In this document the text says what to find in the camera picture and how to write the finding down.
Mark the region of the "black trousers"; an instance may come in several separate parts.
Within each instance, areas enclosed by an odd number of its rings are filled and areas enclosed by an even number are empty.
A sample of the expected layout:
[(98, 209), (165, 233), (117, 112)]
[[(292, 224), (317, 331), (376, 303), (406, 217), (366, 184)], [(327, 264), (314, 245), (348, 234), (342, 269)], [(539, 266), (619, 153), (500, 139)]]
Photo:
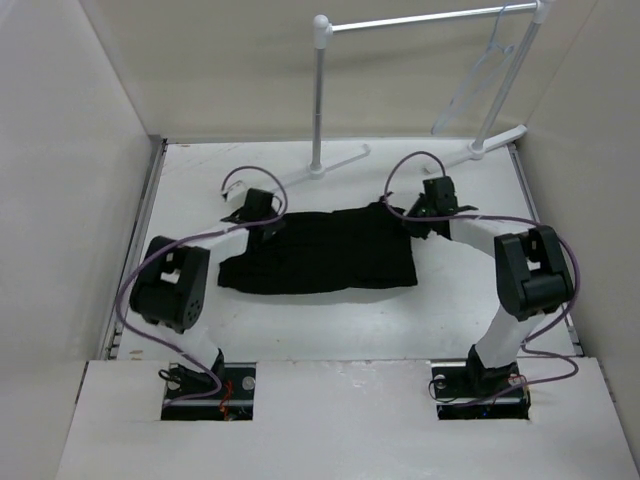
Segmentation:
[(375, 201), (287, 214), (271, 238), (221, 262), (217, 284), (255, 295), (307, 295), (415, 287), (418, 274), (408, 230)]

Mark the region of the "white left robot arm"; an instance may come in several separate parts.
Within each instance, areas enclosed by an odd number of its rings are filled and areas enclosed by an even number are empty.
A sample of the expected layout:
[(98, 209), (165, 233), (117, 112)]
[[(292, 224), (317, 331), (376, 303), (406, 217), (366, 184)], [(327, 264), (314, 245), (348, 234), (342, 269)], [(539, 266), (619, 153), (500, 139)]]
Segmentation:
[(219, 349), (198, 327), (204, 312), (207, 281), (222, 262), (255, 250), (284, 227), (286, 199), (256, 188), (212, 232), (174, 240), (154, 237), (135, 273), (125, 327), (164, 346), (192, 367), (190, 386), (206, 399), (224, 387), (224, 373), (213, 366)]

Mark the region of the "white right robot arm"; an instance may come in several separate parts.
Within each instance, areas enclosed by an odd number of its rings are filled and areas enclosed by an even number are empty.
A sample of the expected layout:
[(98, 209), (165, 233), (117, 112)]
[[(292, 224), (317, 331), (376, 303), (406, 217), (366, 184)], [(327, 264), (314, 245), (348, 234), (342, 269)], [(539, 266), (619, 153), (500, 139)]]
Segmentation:
[(476, 398), (515, 389), (516, 357), (544, 317), (570, 302), (575, 287), (556, 231), (519, 217), (487, 215), (457, 201), (421, 194), (405, 218), (411, 235), (434, 232), (494, 260), (498, 310), (467, 355), (464, 384)]

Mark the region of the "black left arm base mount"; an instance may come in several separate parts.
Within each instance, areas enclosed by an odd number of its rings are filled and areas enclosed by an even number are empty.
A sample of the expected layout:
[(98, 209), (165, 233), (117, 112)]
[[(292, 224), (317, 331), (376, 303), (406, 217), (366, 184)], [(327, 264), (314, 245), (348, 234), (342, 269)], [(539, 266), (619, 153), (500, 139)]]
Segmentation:
[(171, 364), (158, 372), (166, 382), (162, 421), (251, 421), (257, 384), (255, 363), (227, 363), (219, 368), (221, 389), (204, 372)]

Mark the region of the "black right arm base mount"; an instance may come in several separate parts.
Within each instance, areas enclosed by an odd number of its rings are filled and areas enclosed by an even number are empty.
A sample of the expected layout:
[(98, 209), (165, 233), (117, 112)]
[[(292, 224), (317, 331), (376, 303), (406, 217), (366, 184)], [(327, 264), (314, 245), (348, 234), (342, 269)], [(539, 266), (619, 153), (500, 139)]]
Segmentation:
[(428, 391), (439, 420), (528, 420), (531, 399), (516, 364), (502, 369), (488, 384), (474, 383), (464, 362), (431, 365)]

